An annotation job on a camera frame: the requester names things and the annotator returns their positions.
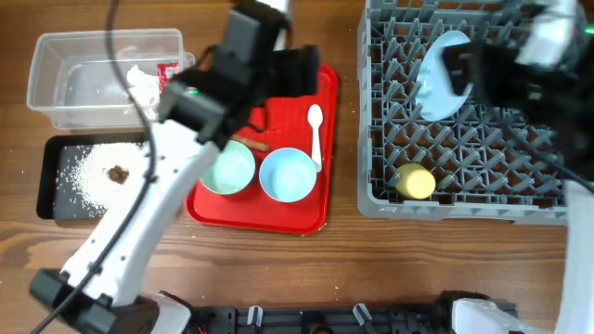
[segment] mint green bowl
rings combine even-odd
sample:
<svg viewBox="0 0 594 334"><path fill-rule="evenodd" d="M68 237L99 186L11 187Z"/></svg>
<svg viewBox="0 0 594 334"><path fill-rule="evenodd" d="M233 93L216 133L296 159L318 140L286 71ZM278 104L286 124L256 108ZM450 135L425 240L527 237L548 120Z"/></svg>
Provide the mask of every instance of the mint green bowl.
<svg viewBox="0 0 594 334"><path fill-rule="evenodd" d="M239 142L229 141L201 181L215 194L231 195L245 188L255 171L256 161L250 149Z"/></svg>

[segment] bowl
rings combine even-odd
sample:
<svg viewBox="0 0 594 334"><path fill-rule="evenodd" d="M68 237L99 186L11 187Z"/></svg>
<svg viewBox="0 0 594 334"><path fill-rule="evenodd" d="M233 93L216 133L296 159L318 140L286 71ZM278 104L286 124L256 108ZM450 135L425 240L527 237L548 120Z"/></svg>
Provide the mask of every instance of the bowl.
<svg viewBox="0 0 594 334"><path fill-rule="evenodd" d="M297 148L281 148L270 153L260 167L264 192L279 202L304 199L316 185L316 166Z"/></svg>
<svg viewBox="0 0 594 334"><path fill-rule="evenodd" d="M231 140L201 181L215 194L231 195L245 188L255 171L256 162L250 149Z"/></svg>

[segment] brown food piece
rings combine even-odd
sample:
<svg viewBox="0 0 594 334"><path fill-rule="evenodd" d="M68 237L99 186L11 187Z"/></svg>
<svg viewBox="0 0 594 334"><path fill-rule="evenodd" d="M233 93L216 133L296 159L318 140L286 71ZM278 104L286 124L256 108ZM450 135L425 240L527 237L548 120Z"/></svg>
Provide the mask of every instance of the brown food piece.
<svg viewBox="0 0 594 334"><path fill-rule="evenodd" d="M252 140L250 138L246 138L246 137L241 136L241 135L232 135L231 136L231 139L232 140L235 140L237 142L240 142L241 144L245 145L246 147L248 147L250 149L254 149L254 150L257 150L257 151L267 152L267 151L270 150L270 148L268 147L267 144L257 142L255 140Z"/></svg>
<svg viewBox="0 0 594 334"><path fill-rule="evenodd" d="M115 167L112 167L108 170L108 178L111 181L118 183L120 185L123 185L124 181L128 178L129 174L130 172L120 167L119 165L116 165Z"/></svg>

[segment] red tray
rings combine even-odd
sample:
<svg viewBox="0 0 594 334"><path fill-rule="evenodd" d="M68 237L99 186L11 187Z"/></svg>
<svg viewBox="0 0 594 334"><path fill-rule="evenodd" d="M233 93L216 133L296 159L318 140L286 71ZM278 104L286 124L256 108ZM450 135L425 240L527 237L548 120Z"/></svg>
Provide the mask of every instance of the red tray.
<svg viewBox="0 0 594 334"><path fill-rule="evenodd" d="M270 152L252 151L257 168L250 184L237 194L221 196L198 182L186 201L190 217L207 225L299 235L314 233L326 222L339 82L336 73L325 64L320 66L318 76L316 96L271 98L266 104L267 111L253 110L251 122L267 129L264 133L257 134L248 127L239 131L240 135L270 146L270 152L279 148L298 148L311 156L313 135L307 112L312 104L318 104L324 114L319 129L322 171L317 174L312 192L294 203L280 203L269 198L260 186L258 173Z"/></svg>

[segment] light blue bowl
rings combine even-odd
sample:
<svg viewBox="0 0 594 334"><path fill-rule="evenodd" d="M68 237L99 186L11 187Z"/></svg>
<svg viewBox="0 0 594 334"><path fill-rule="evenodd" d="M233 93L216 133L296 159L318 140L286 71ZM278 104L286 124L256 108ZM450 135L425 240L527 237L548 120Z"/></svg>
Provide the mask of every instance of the light blue bowl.
<svg viewBox="0 0 594 334"><path fill-rule="evenodd" d="M274 200L291 203L304 199L316 185L316 166L297 148L270 153L260 167L260 184Z"/></svg>

